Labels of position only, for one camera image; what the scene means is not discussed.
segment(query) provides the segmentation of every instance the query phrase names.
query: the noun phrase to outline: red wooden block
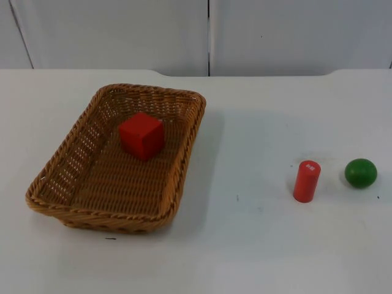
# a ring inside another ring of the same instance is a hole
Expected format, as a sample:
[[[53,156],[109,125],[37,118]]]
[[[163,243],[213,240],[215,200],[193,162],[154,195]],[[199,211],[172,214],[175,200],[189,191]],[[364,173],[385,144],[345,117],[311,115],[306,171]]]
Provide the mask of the red wooden block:
[[[139,112],[118,127],[125,152],[147,161],[165,145],[164,125],[152,116]]]

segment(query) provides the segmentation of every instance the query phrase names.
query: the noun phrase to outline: green sphere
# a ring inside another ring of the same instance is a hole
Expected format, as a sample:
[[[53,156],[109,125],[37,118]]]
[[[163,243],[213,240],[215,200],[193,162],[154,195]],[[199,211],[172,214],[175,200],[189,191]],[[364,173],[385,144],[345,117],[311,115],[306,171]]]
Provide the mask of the green sphere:
[[[373,162],[358,158],[347,164],[344,176],[351,186],[363,189],[374,183],[377,178],[377,169]]]

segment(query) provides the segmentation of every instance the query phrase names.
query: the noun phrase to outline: basket rim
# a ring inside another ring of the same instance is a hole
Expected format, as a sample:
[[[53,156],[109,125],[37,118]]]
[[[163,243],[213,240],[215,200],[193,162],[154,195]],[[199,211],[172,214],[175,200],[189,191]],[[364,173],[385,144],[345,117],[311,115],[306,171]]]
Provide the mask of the basket rim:
[[[48,216],[54,216],[56,217],[57,214],[61,213],[71,213],[71,214],[77,214],[77,215],[87,215],[87,216],[96,216],[99,217],[100,219],[105,219],[105,218],[110,218],[110,219],[118,219],[118,220],[128,220],[128,221],[148,221],[148,222],[157,222],[162,219],[166,219],[171,212],[174,210],[174,208],[178,204],[179,200],[179,190],[181,188],[181,176],[178,177],[178,180],[175,182],[175,189],[173,192],[173,197],[171,199],[170,204],[168,205],[168,208],[166,211],[163,211],[155,216],[148,215],[148,214],[124,214],[124,213],[111,213],[108,211],[101,211],[101,210],[93,210],[93,209],[84,209],[84,208],[74,208],[73,206],[70,205],[62,205],[62,204],[57,204],[57,203],[49,203],[44,200],[42,200],[39,197],[36,197],[43,185],[45,184],[45,181],[42,181],[43,178],[46,178],[47,175],[50,175],[53,170],[55,170],[55,165],[59,160],[63,158],[63,156],[59,156],[64,150],[68,150],[70,148],[70,144],[73,142],[75,137],[77,136],[77,133],[81,130],[81,128],[84,126],[85,121],[89,118],[90,114],[99,106],[99,102],[102,100],[104,97],[104,94],[109,91],[113,90],[118,90],[118,87],[121,86],[127,86],[130,89],[132,88],[138,88],[138,89],[145,89],[147,91],[160,91],[162,93],[165,93],[167,91],[170,91],[172,94],[177,94],[180,96],[192,96],[195,100],[199,102],[199,107],[197,109],[197,115],[195,116],[194,120],[192,123],[189,124],[188,130],[192,130],[194,127],[196,128],[196,131],[200,125],[201,119],[204,114],[205,106],[206,106],[206,100],[205,98],[194,91],[190,90],[180,90],[180,89],[172,89],[172,88],[163,88],[160,86],[148,86],[148,85],[133,85],[133,84],[126,84],[126,83],[119,83],[119,84],[110,84],[101,87],[95,95],[92,97],[90,103],[88,106],[85,108],[83,113],[79,116],[75,124],[72,126],[71,130],[69,133],[66,135],[65,139],[63,142],[60,144],[59,148],[56,150],[56,152],[52,155],[51,159],[46,163],[44,168],[41,170],[41,172],[34,178],[33,182],[30,184],[26,195],[25,199],[28,204],[28,206],[40,213],[46,214]],[[185,141],[189,141],[189,132],[184,136]],[[187,172],[187,163],[189,161],[189,156],[188,158],[186,152],[183,152],[183,156],[177,157],[175,160],[180,160],[181,165],[179,167],[179,173],[180,174],[186,174]]]

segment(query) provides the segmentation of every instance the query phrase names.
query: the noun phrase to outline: woven texture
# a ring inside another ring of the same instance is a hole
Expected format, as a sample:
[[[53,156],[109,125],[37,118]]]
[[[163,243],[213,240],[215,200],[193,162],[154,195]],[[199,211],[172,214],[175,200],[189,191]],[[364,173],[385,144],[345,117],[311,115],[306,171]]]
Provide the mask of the woven texture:
[[[31,209],[69,227],[150,232],[175,216],[205,99],[196,92],[117,84],[99,89],[30,185]],[[161,119],[165,148],[142,162],[121,149],[118,125]]]

